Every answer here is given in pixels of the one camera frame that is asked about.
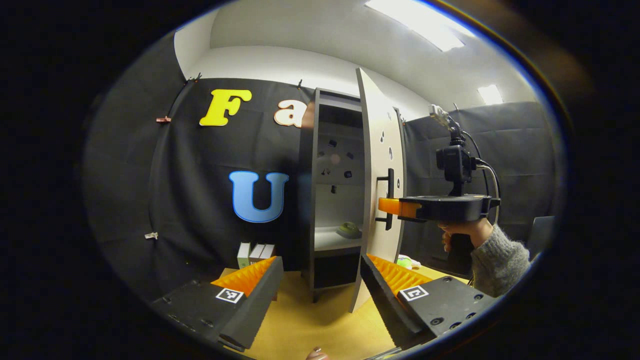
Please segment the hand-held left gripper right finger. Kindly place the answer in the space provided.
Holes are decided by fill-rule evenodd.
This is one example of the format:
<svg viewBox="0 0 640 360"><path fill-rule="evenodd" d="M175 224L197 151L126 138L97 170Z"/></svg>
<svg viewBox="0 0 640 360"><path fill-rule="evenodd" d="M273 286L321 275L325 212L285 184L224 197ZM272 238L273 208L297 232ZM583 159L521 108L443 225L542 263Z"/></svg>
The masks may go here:
<svg viewBox="0 0 640 360"><path fill-rule="evenodd" d="M453 276L432 279L371 254L361 256L359 272L393 343L402 350L447 335L498 301Z"/></svg>

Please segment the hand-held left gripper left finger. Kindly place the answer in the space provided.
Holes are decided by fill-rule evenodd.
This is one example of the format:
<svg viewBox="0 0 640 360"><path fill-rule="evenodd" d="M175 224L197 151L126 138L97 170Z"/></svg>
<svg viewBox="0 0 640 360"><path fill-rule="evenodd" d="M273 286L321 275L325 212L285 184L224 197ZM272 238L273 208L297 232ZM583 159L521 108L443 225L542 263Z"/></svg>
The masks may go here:
<svg viewBox="0 0 640 360"><path fill-rule="evenodd" d="M243 352L252 346L283 276L282 257L272 256L212 282L187 282L150 307L201 343Z"/></svg>

